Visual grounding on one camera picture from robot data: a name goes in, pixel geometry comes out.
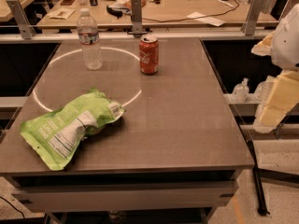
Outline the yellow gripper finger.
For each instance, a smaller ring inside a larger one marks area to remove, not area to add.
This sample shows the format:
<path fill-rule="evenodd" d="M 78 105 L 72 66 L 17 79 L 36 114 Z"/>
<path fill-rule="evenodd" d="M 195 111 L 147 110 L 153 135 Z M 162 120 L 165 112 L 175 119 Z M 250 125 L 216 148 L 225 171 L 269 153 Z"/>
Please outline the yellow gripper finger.
<path fill-rule="evenodd" d="M 268 34 L 262 41 L 254 45 L 251 52 L 258 56 L 270 56 L 271 55 L 271 44 L 275 32 Z"/>
<path fill-rule="evenodd" d="M 299 73 L 283 70 L 277 77 L 268 76 L 263 84 L 253 129 L 270 133 L 299 103 Z"/>

